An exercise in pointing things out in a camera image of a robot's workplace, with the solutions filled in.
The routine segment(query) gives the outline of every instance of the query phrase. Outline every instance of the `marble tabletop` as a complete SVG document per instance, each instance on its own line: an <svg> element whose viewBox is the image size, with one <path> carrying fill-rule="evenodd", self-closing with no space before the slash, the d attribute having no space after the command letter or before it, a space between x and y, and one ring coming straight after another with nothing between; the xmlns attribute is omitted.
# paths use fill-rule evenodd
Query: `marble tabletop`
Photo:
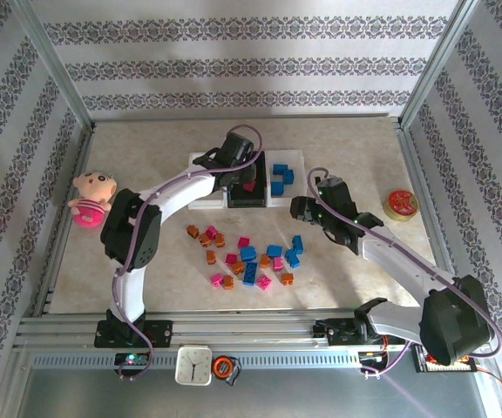
<svg viewBox="0 0 502 418"><path fill-rule="evenodd" d="M187 167L190 152L220 146L226 131L239 123L258 128L268 150L300 149L305 169L321 165L348 183L360 212L372 212L396 236L433 261L424 224L418 214L407 223L390 220L381 202L397 188L411 189L408 173L389 118L281 118L256 120L194 120L171 122L99 123L92 139L87 171L113 174L119 190L145 190ZM241 134L254 139L251 131ZM214 225L225 234L226 246L212 248L217 264L209 266L206 251L186 227ZM83 230L71 225L51 314L102 313L110 304L112 269L99 241L101 227ZM301 234L302 265L286 270L295 284L284 287L275 274L266 292L247 287L237 277L234 290L214 288L209 277L228 273L227 253L237 252L237 239L249 236L259 254L268 244L291 246ZM144 299L148 312L357 307L385 297L395 303L416 302L383 269L345 247L328 241L319 227L292 219L288 209L221 209L175 213L162 226L159 251L146 269Z"/></svg>

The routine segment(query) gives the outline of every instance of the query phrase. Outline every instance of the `blue block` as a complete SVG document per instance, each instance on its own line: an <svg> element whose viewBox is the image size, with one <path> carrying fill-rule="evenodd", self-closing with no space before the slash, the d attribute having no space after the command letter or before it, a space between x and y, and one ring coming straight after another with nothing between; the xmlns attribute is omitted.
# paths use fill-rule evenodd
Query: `blue block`
<svg viewBox="0 0 502 418"><path fill-rule="evenodd" d="M284 172L284 170L287 170L287 169L288 169L287 164L274 164L272 167L272 173L275 176L281 176L282 173Z"/></svg>
<svg viewBox="0 0 502 418"><path fill-rule="evenodd" d="M254 286L255 275L257 274L257 263L250 261L245 265L245 272L243 272L243 284L247 286Z"/></svg>
<svg viewBox="0 0 502 418"><path fill-rule="evenodd" d="M303 254L303 243L301 235L296 235L294 236L294 238L292 238L292 246L294 247L296 254Z"/></svg>
<svg viewBox="0 0 502 418"><path fill-rule="evenodd" d="M300 259L297 258L294 250L287 250L284 258L286 259L290 267L296 268L300 266Z"/></svg>
<svg viewBox="0 0 502 418"><path fill-rule="evenodd" d="M284 170L282 172L282 183L285 185L294 184L294 170Z"/></svg>
<svg viewBox="0 0 502 418"><path fill-rule="evenodd" d="M284 184L281 181L271 181L270 182L270 195L271 196L282 196L284 194Z"/></svg>
<svg viewBox="0 0 502 418"><path fill-rule="evenodd" d="M274 257L282 256L282 247L281 246L268 246L267 248L267 256L273 259Z"/></svg>
<svg viewBox="0 0 502 418"><path fill-rule="evenodd" d="M241 261L253 261L257 258L257 252L254 246L244 246L240 250Z"/></svg>

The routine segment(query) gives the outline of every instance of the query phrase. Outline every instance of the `plush doll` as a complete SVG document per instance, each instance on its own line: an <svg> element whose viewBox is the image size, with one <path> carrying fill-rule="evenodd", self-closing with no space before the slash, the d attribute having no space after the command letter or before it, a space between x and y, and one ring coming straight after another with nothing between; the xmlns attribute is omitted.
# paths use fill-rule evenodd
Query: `plush doll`
<svg viewBox="0 0 502 418"><path fill-rule="evenodd" d="M83 228L94 228L104 221L105 212L112 209L108 201L118 184L110 176L101 172L86 172L73 180L78 188L79 199L67 204L71 208L73 220Z"/></svg>

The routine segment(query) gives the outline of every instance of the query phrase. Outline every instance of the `clock face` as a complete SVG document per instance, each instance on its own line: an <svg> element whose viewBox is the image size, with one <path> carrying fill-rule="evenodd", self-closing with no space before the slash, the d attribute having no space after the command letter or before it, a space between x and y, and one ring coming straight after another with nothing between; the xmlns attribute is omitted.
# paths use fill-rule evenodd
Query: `clock face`
<svg viewBox="0 0 502 418"><path fill-rule="evenodd" d="M184 346L178 350L175 381L180 385L206 386L212 380L213 352L208 347Z"/></svg>

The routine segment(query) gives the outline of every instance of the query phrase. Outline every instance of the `orange block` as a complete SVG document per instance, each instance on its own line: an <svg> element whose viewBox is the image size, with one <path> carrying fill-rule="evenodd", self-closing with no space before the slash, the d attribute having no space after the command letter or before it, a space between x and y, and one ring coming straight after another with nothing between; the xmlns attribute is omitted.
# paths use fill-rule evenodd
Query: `orange block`
<svg viewBox="0 0 502 418"><path fill-rule="evenodd" d="M216 262L216 254L212 250L207 251L207 263L214 264Z"/></svg>
<svg viewBox="0 0 502 418"><path fill-rule="evenodd" d="M221 247L226 245L226 241L224 240L224 234L223 233L217 233L216 234L216 246Z"/></svg>
<svg viewBox="0 0 502 418"><path fill-rule="evenodd" d="M292 273L284 273L282 275L282 284L284 286L294 284L294 275Z"/></svg>
<svg viewBox="0 0 502 418"><path fill-rule="evenodd" d="M268 257L268 254L263 254L261 256L261 268L268 268L268 263L270 262L270 258Z"/></svg>
<svg viewBox="0 0 502 418"><path fill-rule="evenodd" d="M234 265L232 265L232 271L234 274L240 274L243 273L243 270L245 270L245 266L243 266L243 263L241 261L238 261Z"/></svg>
<svg viewBox="0 0 502 418"><path fill-rule="evenodd" d="M234 278L232 276L224 276L224 288L232 290L234 288Z"/></svg>
<svg viewBox="0 0 502 418"><path fill-rule="evenodd" d="M187 227L187 233L191 236L191 238L195 239L199 236L199 228L195 225L190 225Z"/></svg>
<svg viewBox="0 0 502 418"><path fill-rule="evenodd" d="M204 247L210 246L213 243L213 241L210 240L210 238L208 238L208 235L206 235L205 233L200 235L199 241L200 244Z"/></svg>

